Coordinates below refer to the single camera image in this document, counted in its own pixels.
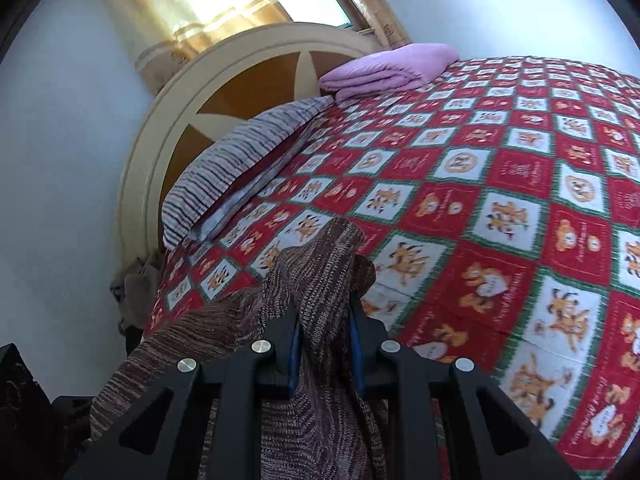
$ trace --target red and white bedspread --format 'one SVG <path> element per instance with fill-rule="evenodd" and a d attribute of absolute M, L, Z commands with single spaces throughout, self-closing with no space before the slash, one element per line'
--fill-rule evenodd
<path fill-rule="evenodd" d="M 640 82 L 529 57 L 450 71 L 324 111 L 219 237 L 170 254 L 148 332 L 345 216 L 378 270 L 367 312 L 425 357 L 491 371 L 599 478 L 638 430 Z"/>

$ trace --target yellow curtain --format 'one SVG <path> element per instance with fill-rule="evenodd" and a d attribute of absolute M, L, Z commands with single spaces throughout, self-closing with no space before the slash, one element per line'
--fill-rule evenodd
<path fill-rule="evenodd" d="M 291 21 L 277 0 L 104 0 L 136 69 L 155 95 L 181 66 L 229 36 Z"/>
<path fill-rule="evenodd" d="M 386 0 L 353 0 L 383 46 L 398 48 L 412 43 Z"/>

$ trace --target metal bolt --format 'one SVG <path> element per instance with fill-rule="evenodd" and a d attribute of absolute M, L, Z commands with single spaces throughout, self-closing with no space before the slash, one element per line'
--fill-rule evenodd
<path fill-rule="evenodd" d="M 456 368 L 461 372 L 470 372 L 475 367 L 476 365 L 471 359 L 467 359 L 466 357 L 461 357 L 460 359 L 456 359 Z"/>
<path fill-rule="evenodd" d="M 395 354 L 400 351 L 400 343 L 398 341 L 394 341 L 393 339 L 387 339 L 380 344 L 380 348 L 388 354 Z"/>
<path fill-rule="evenodd" d="M 190 357 L 186 357 L 178 363 L 178 370 L 181 372 L 193 372 L 197 365 L 196 361 Z"/>
<path fill-rule="evenodd" d="M 258 339 L 258 341 L 254 341 L 251 344 L 251 350 L 256 352 L 257 354 L 264 354 L 271 350 L 271 343 L 269 343 L 266 339 Z"/>

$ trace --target black metal frame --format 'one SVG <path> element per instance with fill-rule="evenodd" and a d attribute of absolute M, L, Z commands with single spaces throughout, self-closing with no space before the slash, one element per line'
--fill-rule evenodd
<path fill-rule="evenodd" d="M 356 297 L 349 316 L 356 389 L 364 399 L 388 399 L 390 479 L 441 478 L 431 399 L 440 405 L 453 479 L 578 478 L 470 360 L 443 364 L 389 341 Z M 255 348 L 263 352 L 246 346 L 227 358 L 183 360 L 166 371 L 65 478 L 195 479 L 211 403 L 218 398 L 207 478 L 259 479 L 260 401 L 290 399 L 298 383 L 303 335 L 295 307 L 272 320 L 262 338 Z"/>

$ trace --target bedsheet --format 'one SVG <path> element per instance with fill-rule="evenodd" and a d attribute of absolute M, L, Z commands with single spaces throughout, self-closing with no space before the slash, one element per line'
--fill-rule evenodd
<path fill-rule="evenodd" d="M 261 282 L 333 216 L 366 235 L 370 316 L 491 372 L 583 478 L 638 431 L 640 82 L 535 57 L 345 102 L 214 240 L 185 240 L 148 332 Z"/>

